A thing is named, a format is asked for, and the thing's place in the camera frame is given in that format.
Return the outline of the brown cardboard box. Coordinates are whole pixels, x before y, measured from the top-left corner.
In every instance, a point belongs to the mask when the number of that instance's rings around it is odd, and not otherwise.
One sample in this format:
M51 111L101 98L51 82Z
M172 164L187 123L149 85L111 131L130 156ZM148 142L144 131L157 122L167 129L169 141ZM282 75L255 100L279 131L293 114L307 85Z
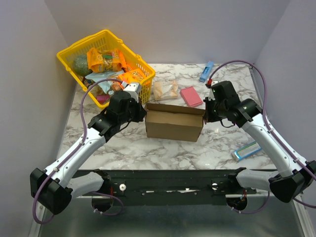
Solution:
M148 138L196 142L203 129L204 110L148 103L145 126Z

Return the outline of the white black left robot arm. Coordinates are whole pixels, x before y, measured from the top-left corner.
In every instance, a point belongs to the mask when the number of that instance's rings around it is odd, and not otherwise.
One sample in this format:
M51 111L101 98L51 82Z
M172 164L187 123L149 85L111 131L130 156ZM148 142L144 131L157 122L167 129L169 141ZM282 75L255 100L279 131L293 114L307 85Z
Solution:
M123 124L140 122L146 115L139 98L140 85L129 84L110 98L108 107L85 124L83 135L58 160L46 169L34 169L30 174L31 196L52 214L61 213L78 196L109 191L105 174L91 171L74 178L83 163L114 135Z

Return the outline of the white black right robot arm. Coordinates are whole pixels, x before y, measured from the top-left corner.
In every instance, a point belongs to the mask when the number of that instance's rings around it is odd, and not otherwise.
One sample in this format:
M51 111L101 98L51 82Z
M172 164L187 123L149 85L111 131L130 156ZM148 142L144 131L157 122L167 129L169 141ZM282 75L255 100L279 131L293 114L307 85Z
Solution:
M234 194L244 188L272 192L280 201L289 203L313 181L316 162L307 161L277 133L263 115L262 108L252 99L241 101L230 81L206 83L209 96L205 102L205 122L227 119L249 134L271 159L276 171L239 169L228 181Z

